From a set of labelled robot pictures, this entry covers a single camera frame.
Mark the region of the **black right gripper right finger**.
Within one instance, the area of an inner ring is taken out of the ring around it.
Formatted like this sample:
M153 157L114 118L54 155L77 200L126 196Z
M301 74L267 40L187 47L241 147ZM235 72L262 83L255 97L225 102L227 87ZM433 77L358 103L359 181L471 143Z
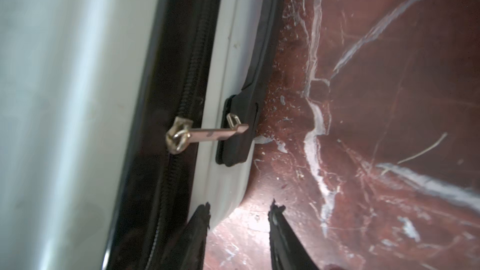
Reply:
M284 217L285 209L273 200L268 212L272 269L319 270Z

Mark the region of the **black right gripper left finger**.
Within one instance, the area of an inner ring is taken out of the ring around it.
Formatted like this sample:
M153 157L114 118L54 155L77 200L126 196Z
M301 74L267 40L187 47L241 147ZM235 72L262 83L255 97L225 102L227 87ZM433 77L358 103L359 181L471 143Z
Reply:
M174 246L161 261L160 270L203 269L206 240L210 229L210 209L208 202L196 208Z

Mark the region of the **silver zipper pull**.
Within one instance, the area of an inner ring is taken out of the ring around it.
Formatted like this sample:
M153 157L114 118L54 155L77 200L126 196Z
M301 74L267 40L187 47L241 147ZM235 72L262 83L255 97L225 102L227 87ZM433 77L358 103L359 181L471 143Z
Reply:
M228 113L226 120L228 128L202 129L193 128L193 121L183 117L175 117L172 127L166 133L166 146L169 153L178 155L191 143L225 141L232 136L241 135L249 129L248 124L240 121L240 118Z

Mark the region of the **white cartoon hard-shell suitcase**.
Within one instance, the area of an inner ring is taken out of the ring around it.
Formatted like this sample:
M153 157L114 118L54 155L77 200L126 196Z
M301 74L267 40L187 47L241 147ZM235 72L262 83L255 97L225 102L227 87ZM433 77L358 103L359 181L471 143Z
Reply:
M1 268L159 270L242 201L284 0L1 0ZM249 125L171 154L175 117Z

